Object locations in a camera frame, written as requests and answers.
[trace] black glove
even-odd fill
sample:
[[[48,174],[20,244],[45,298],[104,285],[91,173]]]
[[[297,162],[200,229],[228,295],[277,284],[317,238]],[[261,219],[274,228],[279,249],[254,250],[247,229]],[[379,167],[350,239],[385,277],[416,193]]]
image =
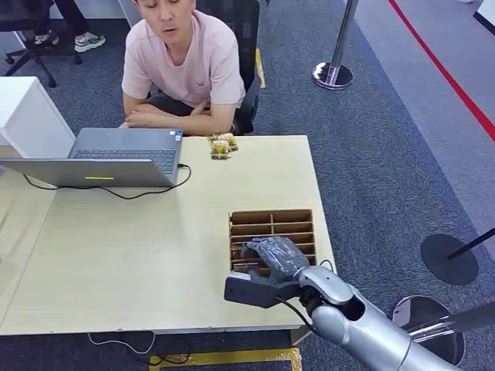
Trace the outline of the black glove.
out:
[[[240,256],[256,257],[256,253],[271,270],[270,278],[264,277],[258,271],[249,271],[252,279],[257,281],[281,284],[291,281],[294,279],[296,272],[309,266],[308,259],[289,238],[279,236],[254,238],[244,245]]]

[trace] chair armrest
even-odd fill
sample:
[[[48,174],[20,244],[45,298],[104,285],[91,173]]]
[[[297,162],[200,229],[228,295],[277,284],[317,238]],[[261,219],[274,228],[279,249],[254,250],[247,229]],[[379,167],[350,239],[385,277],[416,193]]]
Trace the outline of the chair armrest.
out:
[[[255,70],[255,78],[252,79],[251,86],[247,89],[244,100],[243,100],[243,104],[240,106],[240,114],[243,117],[249,117],[251,119],[252,107],[255,104],[255,100],[258,96],[258,92],[260,90],[261,84],[261,81],[258,75],[258,71]]]

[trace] sneaker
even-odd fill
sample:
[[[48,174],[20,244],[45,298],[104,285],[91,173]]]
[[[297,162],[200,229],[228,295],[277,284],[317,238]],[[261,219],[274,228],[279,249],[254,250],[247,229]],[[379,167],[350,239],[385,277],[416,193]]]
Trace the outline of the sneaker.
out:
[[[51,43],[52,45],[58,44],[59,37],[55,31],[49,30],[46,35],[36,35],[35,36],[35,45],[42,45],[45,43]]]
[[[105,43],[105,36],[97,36],[86,32],[80,39],[76,39],[75,51],[78,53],[87,52],[90,49],[97,48]]]

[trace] person's leg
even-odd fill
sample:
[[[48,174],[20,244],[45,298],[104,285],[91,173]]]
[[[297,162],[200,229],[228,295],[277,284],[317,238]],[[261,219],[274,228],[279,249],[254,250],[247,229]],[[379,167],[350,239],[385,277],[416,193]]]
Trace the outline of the person's leg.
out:
[[[35,29],[35,44],[46,45],[47,43],[52,43],[57,45],[58,40],[58,36],[50,29],[50,8],[48,7],[40,24]]]
[[[74,35],[81,36],[89,30],[88,21],[73,0],[55,0],[55,4]]]
[[[146,103],[169,114],[175,114],[175,116],[189,116],[193,110],[193,107],[190,107],[187,104],[181,102],[180,100],[172,99],[163,93],[147,98]]]
[[[90,33],[88,21],[78,8],[73,0],[54,0],[55,4],[60,11],[60,14],[67,22],[76,35],[76,45],[74,49],[76,52],[82,53],[90,49],[97,48],[104,45],[105,38],[104,36],[93,35]]]

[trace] cardboard organizer box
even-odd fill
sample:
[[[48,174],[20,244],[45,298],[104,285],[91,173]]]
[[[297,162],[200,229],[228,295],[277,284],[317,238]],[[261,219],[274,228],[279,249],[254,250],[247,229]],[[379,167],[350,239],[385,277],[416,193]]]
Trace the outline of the cardboard organizer box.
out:
[[[236,211],[229,217],[231,271],[247,273],[257,268],[261,274],[270,275],[270,268],[259,257],[240,256],[244,243],[257,237],[286,237],[305,255],[311,265],[317,263],[313,215],[310,209]]]

